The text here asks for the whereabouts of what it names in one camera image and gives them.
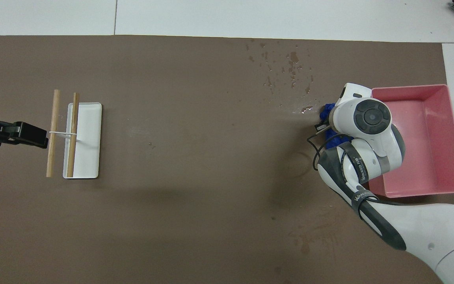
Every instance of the white floor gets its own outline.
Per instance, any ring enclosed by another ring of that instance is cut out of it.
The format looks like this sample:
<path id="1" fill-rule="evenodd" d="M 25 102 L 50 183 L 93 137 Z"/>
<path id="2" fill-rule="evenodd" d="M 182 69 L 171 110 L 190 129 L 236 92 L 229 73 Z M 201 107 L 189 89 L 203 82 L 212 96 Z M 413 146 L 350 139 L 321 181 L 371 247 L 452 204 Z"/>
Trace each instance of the white floor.
<path id="1" fill-rule="evenodd" d="M 443 43 L 454 108 L 450 2 L 0 0 L 0 35 L 151 34 Z"/>

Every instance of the brown mat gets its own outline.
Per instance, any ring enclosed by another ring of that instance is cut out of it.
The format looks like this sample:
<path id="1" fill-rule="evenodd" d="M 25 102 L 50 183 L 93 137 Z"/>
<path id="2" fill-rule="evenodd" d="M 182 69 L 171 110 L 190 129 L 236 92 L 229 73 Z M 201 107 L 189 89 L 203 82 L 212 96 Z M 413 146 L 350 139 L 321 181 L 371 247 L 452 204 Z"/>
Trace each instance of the brown mat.
<path id="1" fill-rule="evenodd" d="M 0 36 L 0 120 L 48 129 L 55 88 L 60 131 L 73 92 L 103 104 L 96 180 L 62 178 L 63 142 L 52 179 L 0 147 L 0 283 L 440 283 L 312 170 L 346 82 L 446 83 L 441 45 Z"/>

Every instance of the wooden rod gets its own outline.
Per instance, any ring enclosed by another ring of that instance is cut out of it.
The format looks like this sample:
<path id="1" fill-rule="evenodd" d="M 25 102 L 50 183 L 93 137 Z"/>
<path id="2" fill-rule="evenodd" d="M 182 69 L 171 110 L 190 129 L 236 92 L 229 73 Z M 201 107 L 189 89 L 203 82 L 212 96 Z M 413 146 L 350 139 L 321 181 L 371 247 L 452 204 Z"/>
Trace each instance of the wooden rod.
<path id="1" fill-rule="evenodd" d="M 57 131 L 57 119 L 59 117 L 59 102 L 61 91 L 54 90 L 54 102 L 52 103 L 52 122 L 50 122 L 50 131 Z M 47 177 L 54 175 L 54 157 L 56 155 L 56 134 L 50 133 L 48 138 L 48 157 L 47 157 Z"/>
<path id="2" fill-rule="evenodd" d="M 73 93 L 73 113 L 71 113 L 71 131 L 74 133 L 71 135 L 70 139 L 70 149 L 68 154 L 68 170 L 66 177 L 72 178 L 74 171 L 74 152 L 76 151 L 76 132 L 78 128 L 78 104 L 80 104 L 80 94 L 75 92 Z"/>

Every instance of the wooden dowel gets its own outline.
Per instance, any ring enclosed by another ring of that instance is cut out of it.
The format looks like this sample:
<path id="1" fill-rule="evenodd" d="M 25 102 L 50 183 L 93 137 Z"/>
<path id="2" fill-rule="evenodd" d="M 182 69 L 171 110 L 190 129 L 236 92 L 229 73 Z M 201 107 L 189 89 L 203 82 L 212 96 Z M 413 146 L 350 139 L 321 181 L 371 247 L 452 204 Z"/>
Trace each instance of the wooden dowel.
<path id="1" fill-rule="evenodd" d="M 59 102 L 61 91 L 54 90 L 54 102 L 52 103 L 52 122 L 50 122 L 50 131 L 57 131 L 57 119 L 59 117 Z M 50 133 L 48 138 L 48 157 L 47 157 L 47 177 L 54 175 L 54 157 L 56 154 L 56 134 Z"/>
<path id="2" fill-rule="evenodd" d="M 66 172 L 66 177 L 72 178 L 74 171 L 74 152 L 76 150 L 76 132 L 78 128 L 78 104 L 80 104 L 80 94 L 75 92 L 73 94 L 73 113 L 71 113 L 71 131 L 74 133 L 71 135 L 70 139 L 70 149 L 68 154 L 68 170 Z"/>

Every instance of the pink bin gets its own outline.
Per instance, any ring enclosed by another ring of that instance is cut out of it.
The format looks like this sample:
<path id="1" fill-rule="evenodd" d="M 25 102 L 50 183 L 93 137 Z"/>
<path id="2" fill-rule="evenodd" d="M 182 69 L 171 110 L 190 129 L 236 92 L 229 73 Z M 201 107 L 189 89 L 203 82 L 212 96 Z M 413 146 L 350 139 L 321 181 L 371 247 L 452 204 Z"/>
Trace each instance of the pink bin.
<path id="1" fill-rule="evenodd" d="M 390 198 L 454 192 L 454 119 L 446 85 L 374 88 L 406 144 L 400 168 L 369 181 Z"/>

